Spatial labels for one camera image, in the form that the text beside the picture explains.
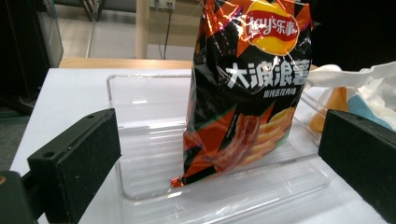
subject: transparent plastic container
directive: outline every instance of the transparent plastic container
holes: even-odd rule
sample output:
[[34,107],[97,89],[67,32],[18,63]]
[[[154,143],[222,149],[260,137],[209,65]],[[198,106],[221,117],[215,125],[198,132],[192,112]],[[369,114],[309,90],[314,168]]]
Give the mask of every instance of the transparent plastic container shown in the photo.
[[182,133],[191,77],[130,75],[107,79],[120,133],[120,192],[131,223],[214,223],[326,187],[331,179],[309,163],[317,138],[300,102],[288,141],[259,162],[173,189],[183,174]]

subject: wall outlet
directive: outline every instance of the wall outlet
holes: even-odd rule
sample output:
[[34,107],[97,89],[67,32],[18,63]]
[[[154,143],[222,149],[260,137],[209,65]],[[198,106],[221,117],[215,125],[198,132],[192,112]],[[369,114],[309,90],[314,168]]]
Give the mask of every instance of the wall outlet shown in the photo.
[[172,10],[175,9],[176,0],[149,0],[149,5],[151,7],[156,7],[156,2],[158,1],[158,8],[166,8],[169,9],[169,5]]

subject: chip bag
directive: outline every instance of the chip bag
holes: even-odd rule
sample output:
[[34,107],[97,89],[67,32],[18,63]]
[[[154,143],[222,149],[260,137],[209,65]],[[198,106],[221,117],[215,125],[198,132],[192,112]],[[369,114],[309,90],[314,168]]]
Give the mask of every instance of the chip bag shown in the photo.
[[309,5],[204,0],[181,187],[258,161],[287,138],[311,65]]

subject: white table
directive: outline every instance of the white table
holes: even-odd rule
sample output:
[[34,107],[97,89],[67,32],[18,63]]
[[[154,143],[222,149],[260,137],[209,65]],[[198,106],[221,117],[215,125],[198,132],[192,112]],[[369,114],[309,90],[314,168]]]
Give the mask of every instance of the white table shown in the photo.
[[[29,120],[11,170],[29,171],[27,157],[82,117],[108,108],[106,78],[115,74],[189,74],[189,69],[50,69]],[[320,170],[332,174],[324,189],[293,200],[256,209],[234,223],[386,223],[361,196],[320,158],[311,160]],[[132,223],[124,220],[128,206],[120,196],[113,169],[92,200],[80,223]],[[45,216],[39,223],[46,223]]]

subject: orange object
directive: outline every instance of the orange object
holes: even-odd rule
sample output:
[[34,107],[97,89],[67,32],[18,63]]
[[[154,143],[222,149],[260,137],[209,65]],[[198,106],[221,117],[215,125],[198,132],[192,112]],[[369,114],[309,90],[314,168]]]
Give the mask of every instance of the orange object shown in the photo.
[[320,110],[320,113],[317,113],[309,122],[309,127],[317,133],[323,132],[327,109],[347,112],[347,89],[345,87],[334,88],[332,95],[325,106],[326,109]]

